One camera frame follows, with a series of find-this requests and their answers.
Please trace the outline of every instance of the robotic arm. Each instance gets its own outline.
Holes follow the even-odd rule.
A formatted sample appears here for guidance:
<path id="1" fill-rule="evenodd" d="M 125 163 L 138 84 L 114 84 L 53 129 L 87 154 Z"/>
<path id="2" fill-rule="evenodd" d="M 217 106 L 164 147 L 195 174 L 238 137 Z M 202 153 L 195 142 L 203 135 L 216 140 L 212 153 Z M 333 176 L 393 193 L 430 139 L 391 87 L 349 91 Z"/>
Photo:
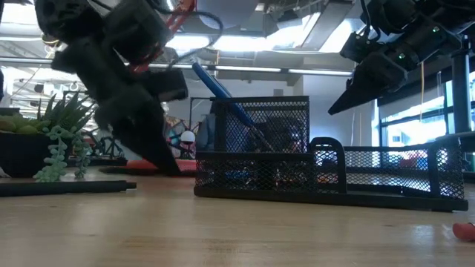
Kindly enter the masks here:
<path id="1" fill-rule="evenodd" d="M 358 63 L 347 90 L 330 108 L 336 114 L 397 91 L 407 73 L 436 53 L 463 48 L 467 29 L 475 23 L 473 0 L 361 0 L 366 24 L 352 33 L 340 54 Z M 371 39 L 370 29 L 377 37 Z M 392 39 L 380 42 L 381 32 Z"/>
<path id="2" fill-rule="evenodd" d="M 187 98 L 188 88 L 180 70 L 147 69 L 193 11 L 195 0 L 182 0 L 174 12 L 160 9 L 157 0 L 101 6 L 110 9 L 106 16 L 88 0 L 36 1 L 42 31 L 68 45 L 56 53 L 51 68 L 77 74 L 99 106 L 94 118 L 101 129 L 111 130 L 166 174 L 177 175 L 180 169 L 163 136 L 160 103 Z M 168 21 L 156 10 L 170 14 Z"/>

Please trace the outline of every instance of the black mesh desk organizer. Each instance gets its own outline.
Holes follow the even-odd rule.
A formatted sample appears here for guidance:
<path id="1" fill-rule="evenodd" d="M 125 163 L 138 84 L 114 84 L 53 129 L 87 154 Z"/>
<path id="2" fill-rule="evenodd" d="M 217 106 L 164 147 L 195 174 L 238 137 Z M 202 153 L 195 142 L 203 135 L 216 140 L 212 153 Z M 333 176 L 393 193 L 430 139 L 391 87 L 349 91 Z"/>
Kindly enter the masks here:
<path id="1" fill-rule="evenodd" d="M 458 139 L 403 148 L 344 148 L 326 137 L 309 144 L 307 97 L 215 101 L 215 152 L 197 153 L 199 197 L 468 210 Z"/>

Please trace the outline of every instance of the table surface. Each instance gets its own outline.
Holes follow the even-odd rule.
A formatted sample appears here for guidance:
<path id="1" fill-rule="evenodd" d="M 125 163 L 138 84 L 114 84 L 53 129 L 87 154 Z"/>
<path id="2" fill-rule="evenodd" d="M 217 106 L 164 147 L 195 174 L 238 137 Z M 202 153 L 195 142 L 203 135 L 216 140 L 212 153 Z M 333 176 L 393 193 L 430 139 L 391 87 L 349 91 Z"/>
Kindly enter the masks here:
<path id="1" fill-rule="evenodd" d="M 0 199 L 0 266 L 475 266 L 475 243 L 451 230 L 475 222 L 472 185 L 470 211 L 449 214 L 197 198 L 193 179 L 94 169 L 88 179 L 137 190 Z"/>

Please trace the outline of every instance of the potted plant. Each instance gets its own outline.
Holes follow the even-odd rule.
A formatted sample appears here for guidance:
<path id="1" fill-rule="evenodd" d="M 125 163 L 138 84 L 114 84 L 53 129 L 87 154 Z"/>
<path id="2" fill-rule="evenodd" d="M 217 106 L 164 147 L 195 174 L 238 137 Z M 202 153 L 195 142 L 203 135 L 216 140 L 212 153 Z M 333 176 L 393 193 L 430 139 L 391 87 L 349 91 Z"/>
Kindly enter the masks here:
<path id="1" fill-rule="evenodd" d="M 53 96 L 41 116 L 39 105 L 36 119 L 19 114 L 0 116 L 0 167 L 12 177 L 34 177 L 38 182 L 58 182 L 65 175 L 66 159 L 74 149 L 83 178 L 89 163 L 89 145 L 80 130 L 91 118 L 92 106 L 83 106 L 87 98 L 60 100 L 54 106 Z"/>

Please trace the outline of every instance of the black plant pot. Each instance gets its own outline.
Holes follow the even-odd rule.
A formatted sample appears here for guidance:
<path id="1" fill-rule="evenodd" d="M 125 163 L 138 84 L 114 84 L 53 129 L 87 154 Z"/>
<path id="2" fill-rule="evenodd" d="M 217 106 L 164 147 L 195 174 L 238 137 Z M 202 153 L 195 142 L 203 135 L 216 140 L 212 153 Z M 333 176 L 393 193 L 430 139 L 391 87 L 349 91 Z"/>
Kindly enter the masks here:
<path id="1" fill-rule="evenodd" d="M 68 149 L 65 157 L 72 151 L 72 141 L 64 140 Z M 49 145 L 57 145 L 42 134 L 27 135 L 0 133 L 0 167 L 12 178 L 31 178 L 46 166 L 45 158 L 50 157 Z"/>

